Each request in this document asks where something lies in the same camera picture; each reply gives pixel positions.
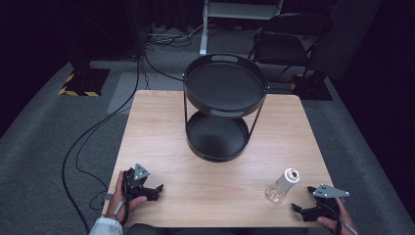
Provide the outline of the grey curtain panel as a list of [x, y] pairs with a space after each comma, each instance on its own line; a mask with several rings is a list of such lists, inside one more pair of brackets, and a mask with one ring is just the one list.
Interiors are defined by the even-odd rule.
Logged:
[[341, 79], [362, 43], [383, 0], [338, 0], [332, 27], [316, 47], [310, 68]]

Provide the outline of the black folding chair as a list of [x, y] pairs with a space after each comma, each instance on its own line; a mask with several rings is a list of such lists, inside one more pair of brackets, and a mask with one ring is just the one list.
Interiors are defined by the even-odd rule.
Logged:
[[302, 67], [306, 75], [319, 41], [331, 29], [326, 15], [291, 13], [266, 21], [254, 34], [254, 45], [248, 58], [267, 65]]

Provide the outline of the person's left hand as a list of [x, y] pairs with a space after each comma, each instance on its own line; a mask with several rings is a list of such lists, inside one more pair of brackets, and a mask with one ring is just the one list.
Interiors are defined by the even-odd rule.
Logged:
[[108, 204], [107, 212], [105, 213], [105, 217], [117, 220], [119, 222], [123, 221], [126, 212], [135, 212], [142, 204], [144, 204], [147, 201], [147, 198], [145, 196], [133, 199], [129, 203], [128, 210], [126, 210], [123, 202], [124, 197], [122, 196], [122, 182], [123, 172], [121, 171], [117, 179], [115, 191]]

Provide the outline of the white metal desk stand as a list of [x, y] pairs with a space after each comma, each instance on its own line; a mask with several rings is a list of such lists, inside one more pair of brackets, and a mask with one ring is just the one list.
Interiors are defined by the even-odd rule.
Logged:
[[269, 20], [280, 14], [284, 0], [276, 0], [275, 4], [220, 3], [205, 0], [203, 9], [203, 31], [200, 55], [208, 52], [208, 19], [226, 18], [243, 20]]

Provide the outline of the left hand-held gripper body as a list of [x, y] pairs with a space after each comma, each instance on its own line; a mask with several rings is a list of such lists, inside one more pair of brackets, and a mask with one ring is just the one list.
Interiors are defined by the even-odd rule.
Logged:
[[129, 170], [123, 172], [122, 195], [125, 199], [136, 199], [146, 194], [151, 194], [151, 188], [145, 188], [146, 182], [150, 172], [148, 172], [140, 164], [131, 167]]

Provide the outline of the clear plastic bottle white cap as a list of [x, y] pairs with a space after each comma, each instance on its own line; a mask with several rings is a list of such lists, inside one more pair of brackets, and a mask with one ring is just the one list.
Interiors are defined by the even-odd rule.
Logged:
[[287, 168], [265, 189], [265, 197], [272, 203], [280, 202], [288, 192], [300, 182], [300, 173], [295, 168]]

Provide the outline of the person's right hand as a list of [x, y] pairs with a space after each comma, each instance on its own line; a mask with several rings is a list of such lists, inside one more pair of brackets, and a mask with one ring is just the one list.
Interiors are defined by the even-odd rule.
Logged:
[[319, 216], [317, 218], [317, 222], [326, 229], [333, 232], [335, 232], [337, 227], [340, 225], [342, 227], [342, 231], [340, 234], [335, 235], [358, 235], [357, 226], [347, 211], [343, 201], [340, 198], [337, 198], [336, 201], [340, 208], [339, 220], [333, 220], [324, 216]]

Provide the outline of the black two-tier round tray rack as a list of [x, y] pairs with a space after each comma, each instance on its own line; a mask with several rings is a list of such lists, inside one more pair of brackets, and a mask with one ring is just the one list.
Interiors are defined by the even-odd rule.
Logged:
[[189, 148], [201, 159], [226, 163], [238, 158], [248, 145], [268, 93], [263, 71], [253, 62], [231, 54], [204, 55], [183, 74], [183, 105]]

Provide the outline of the black base yellow striped edge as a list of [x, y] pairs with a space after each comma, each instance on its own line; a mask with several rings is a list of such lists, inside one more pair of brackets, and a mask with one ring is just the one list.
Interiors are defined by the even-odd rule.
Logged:
[[59, 95], [100, 97], [110, 71], [91, 69], [87, 72], [73, 71], [59, 91]]
[[332, 101], [333, 98], [324, 80], [324, 72], [315, 71], [311, 75], [293, 74], [291, 89], [302, 100]]

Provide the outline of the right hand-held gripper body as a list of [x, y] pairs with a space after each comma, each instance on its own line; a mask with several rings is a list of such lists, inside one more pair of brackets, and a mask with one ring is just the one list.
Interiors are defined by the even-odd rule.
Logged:
[[340, 214], [340, 208], [336, 199], [348, 197], [349, 192], [326, 184], [320, 184], [316, 188], [314, 195], [311, 195], [314, 197], [316, 206], [303, 210], [305, 222], [316, 221], [319, 216], [336, 220]]

